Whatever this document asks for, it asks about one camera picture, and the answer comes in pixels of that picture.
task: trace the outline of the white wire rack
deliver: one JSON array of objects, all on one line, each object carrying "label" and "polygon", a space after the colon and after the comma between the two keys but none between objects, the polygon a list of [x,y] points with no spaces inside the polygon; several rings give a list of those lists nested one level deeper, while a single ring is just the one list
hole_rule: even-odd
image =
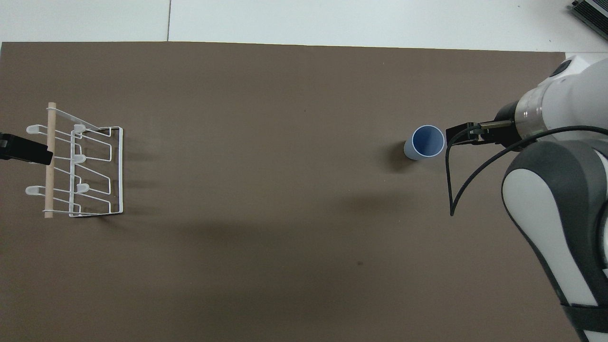
[{"label": "white wire rack", "polygon": [[[53,213],[69,214],[70,217],[90,217],[99,215],[119,214],[123,212],[123,189],[122,189],[122,150],[123,150],[123,129],[121,127],[97,127],[71,114],[57,109],[53,102],[47,108],[48,125],[31,125],[26,128],[29,134],[41,134],[47,137],[49,151],[54,153],[51,164],[46,168],[46,182],[44,186],[29,186],[26,188],[27,195],[43,196],[45,198],[44,216],[53,217]],[[69,133],[56,129],[56,115],[61,116],[74,123],[73,130]],[[55,143],[67,144],[69,156],[58,156],[55,153]],[[83,145],[93,145],[97,150],[102,151],[103,156],[87,156],[84,154]],[[55,166],[55,160],[69,163],[69,170]],[[99,172],[91,166],[84,164],[94,164],[103,166],[104,170],[110,169],[112,172]],[[69,184],[67,189],[55,187],[55,171],[67,174]],[[77,172],[87,172],[99,180],[95,187],[92,187],[86,180],[77,175]],[[55,193],[62,194],[67,199],[55,196]],[[84,211],[86,206],[83,201],[93,201],[98,203],[95,211]],[[54,202],[64,203],[68,210],[58,210],[54,208]]]}]

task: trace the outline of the white plastic hook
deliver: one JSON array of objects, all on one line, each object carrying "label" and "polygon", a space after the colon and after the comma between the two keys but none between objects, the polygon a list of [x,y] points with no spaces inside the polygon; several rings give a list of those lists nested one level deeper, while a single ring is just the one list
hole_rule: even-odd
[{"label": "white plastic hook", "polygon": [[80,164],[86,160],[86,156],[85,155],[74,155],[72,160],[74,161],[74,163]]},{"label": "white plastic hook", "polygon": [[86,131],[86,126],[82,125],[82,124],[75,124],[74,125],[74,133],[76,134],[82,134],[82,132]]},{"label": "white plastic hook", "polygon": [[91,187],[86,183],[76,184],[76,192],[79,194],[89,191],[90,188]]},{"label": "white plastic hook", "polygon": [[40,133],[40,125],[31,125],[26,128],[27,134],[38,134]]},{"label": "white plastic hook", "polygon": [[40,187],[37,186],[37,185],[28,186],[26,188],[26,194],[27,195],[32,195],[32,196],[39,195],[40,194]]}]

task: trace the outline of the white floor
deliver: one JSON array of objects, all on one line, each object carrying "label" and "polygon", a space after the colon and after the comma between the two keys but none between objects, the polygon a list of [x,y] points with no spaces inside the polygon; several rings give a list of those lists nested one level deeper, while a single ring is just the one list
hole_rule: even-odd
[{"label": "white floor", "polygon": [[2,41],[608,52],[570,0],[0,0]]}]

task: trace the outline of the black object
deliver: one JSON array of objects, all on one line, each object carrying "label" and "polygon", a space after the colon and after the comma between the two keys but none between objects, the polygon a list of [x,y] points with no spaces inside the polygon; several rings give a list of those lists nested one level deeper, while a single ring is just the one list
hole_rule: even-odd
[{"label": "black object", "polygon": [[572,3],[570,12],[608,40],[608,1],[582,0]]},{"label": "black object", "polygon": [[[515,109],[517,108],[518,103],[519,103],[519,101],[515,101],[515,102],[509,103],[508,105],[503,106],[496,114],[494,121],[511,120],[514,122],[515,121]],[[509,127],[495,128],[491,132],[492,132],[492,138],[493,138],[494,142],[496,144],[501,144],[504,147],[509,147],[509,146],[515,144],[516,142],[522,140],[522,137],[519,135],[519,132],[517,131],[517,128],[515,125],[511,125]],[[515,149],[514,151],[519,152],[519,151],[523,150],[523,148],[526,146],[527,145],[521,146],[521,147]]]},{"label": "black object", "polygon": [[478,134],[471,133],[471,129],[473,126],[475,126],[474,122],[467,122],[465,124],[460,124],[458,126],[446,129],[447,141],[451,141],[452,138],[458,135],[459,132],[468,128],[469,130],[467,130],[466,133],[456,138],[456,140],[454,141],[454,145],[473,144],[474,142],[477,142]]},{"label": "black object", "polygon": [[570,63],[572,63],[572,60],[567,60],[567,61],[563,62],[562,64],[560,64],[558,66],[557,69],[555,69],[555,71],[553,71],[553,73],[549,77],[553,77],[553,76],[557,76],[557,75],[561,74],[564,70],[568,69],[568,67],[570,66]]},{"label": "black object", "polygon": [[0,133],[0,159],[18,159],[49,165],[53,153],[47,145],[8,133]]},{"label": "black object", "polygon": [[562,305],[577,330],[608,333],[608,307]]}]

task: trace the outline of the cup rim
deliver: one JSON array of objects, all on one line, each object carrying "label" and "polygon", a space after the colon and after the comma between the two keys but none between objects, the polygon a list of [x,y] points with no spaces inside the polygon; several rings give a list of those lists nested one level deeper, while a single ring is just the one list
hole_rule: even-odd
[{"label": "cup rim", "polygon": [[[418,149],[416,148],[416,145],[414,144],[414,141],[413,141],[414,136],[416,135],[416,133],[418,132],[418,130],[420,128],[423,128],[423,127],[432,127],[436,131],[438,131],[439,134],[441,134],[441,148],[439,149],[439,152],[435,153],[434,155],[425,155],[424,153],[420,153],[420,151],[418,151]],[[443,151],[443,149],[445,148],[445,146],[446,146],[446,137],[443,135],[442,130],[440,130],[438,127],[433,126],[433,125],[422,125],[422,126],[416,128],[416,130],[414,131],[414,133],[412,133],[411,140],[412,140],[412,147],[413,147],[414,151],[416,151],[417,154],[419,154],[419,155],[421,155],[423,157],[426,157],[426,158],[432,158],[434,156],[439,155],[439,153],[441,153]]]}]

